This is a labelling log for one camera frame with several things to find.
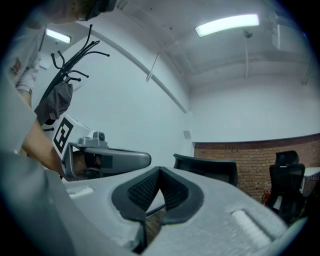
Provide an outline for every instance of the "fire extinguisher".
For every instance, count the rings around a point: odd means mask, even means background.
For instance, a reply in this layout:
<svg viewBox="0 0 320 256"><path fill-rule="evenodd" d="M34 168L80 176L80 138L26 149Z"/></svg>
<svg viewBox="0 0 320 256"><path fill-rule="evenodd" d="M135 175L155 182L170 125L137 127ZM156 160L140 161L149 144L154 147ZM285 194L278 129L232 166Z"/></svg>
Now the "fire extinguisher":
<svg viewBox="0 0 320 256"><path fill-rule="evenodd" d="M267 204L267 201L269 200L271 195L271 189L267 192L264 192L262 199L261 199L261 203L265 206Z"/></svg>

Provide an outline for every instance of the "white desk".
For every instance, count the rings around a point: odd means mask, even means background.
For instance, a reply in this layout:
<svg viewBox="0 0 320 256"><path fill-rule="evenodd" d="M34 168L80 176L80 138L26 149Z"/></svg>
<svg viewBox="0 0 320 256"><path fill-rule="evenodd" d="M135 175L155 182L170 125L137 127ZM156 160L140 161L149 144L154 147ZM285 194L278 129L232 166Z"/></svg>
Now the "white desk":
<svg viewBox="0 0 320 256"><path fill-rule="evenodd" d="M304 177L301 183L300 192L308 197L314 190L320 178L320 167L305 168Z"/></svg>

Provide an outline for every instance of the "chair backrest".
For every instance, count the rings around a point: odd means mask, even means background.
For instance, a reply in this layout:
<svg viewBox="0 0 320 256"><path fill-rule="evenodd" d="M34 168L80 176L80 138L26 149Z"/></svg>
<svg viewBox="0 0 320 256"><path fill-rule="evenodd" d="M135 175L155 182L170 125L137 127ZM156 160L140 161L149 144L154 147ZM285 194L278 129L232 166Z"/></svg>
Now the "chair backrest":
<svg viewBox="0 0 320 256"><path fill-rule="evenodd" d="M269 171L272 192L289 195L299 192L305 174L305 166L303 164L274 164L270 166Z"/></svg>
<svg viewBox="0 0 320 256"><path fill-rule="evenodd" d="M299 163L299 156L296 151L285 151L275 153L275 164L276 165L291 165Z"/></svg>
<svg viewBox="0 0 320 256"><path fill-rule="evenodd" d="M174 154L174 168L202 175L208 178L238 185L237 164L235 161L201 159Z"/></svg>
<svg viewBox="0 0 320 256"><path fill-rule="evenodd" d="M266 206L289 224L302 208L299 189L304 178L305 166L301 163L274 164L269 170L272 190Z"/></svg>

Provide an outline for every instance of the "brick wall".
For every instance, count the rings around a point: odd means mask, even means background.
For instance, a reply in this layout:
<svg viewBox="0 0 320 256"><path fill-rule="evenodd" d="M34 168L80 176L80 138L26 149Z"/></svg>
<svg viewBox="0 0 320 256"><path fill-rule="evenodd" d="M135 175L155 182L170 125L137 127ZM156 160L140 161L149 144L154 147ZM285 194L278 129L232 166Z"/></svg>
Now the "brick wall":
<svg viewBox="0 0 320 256"><path fill-rule="evenodd" d="M306 168L320 167L320 133L266 141L196 143L194 157L236 161L238 188L260 202L271 188L269 166L275 163L276 153L290 150L298 153L299 163Z"/></svg>

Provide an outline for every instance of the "fluorescent light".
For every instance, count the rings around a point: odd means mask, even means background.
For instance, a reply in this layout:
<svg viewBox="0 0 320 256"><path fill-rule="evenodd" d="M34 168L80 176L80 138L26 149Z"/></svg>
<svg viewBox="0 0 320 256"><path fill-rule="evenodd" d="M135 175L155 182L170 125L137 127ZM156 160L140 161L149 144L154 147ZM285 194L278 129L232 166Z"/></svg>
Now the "fluorescent light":
<svg viewBox="0 0 320 256"><path fill-rule="evenodd" d="M56 31L53 31L51 29L46 29L45 33L49 36L49 37L52 37L52 38L55 38L55 39L58 39L60 41L63 41L67 44L70 44L71 42L71 37L70 36L67 36L67 35L64 35L64 34L60 34Z"/></svg>
<svg viewBox="0 0 320 256"><path fill-rule="evenodd" d="M206 35L219 32L222 30L228 30L240 27L250 27L259 26L259 17L256 14L246 14L239 16L232 16L228 18L217 19L206 23L201 26L197 26L195 31L198 33L199 37L204 37Z"/></svg>

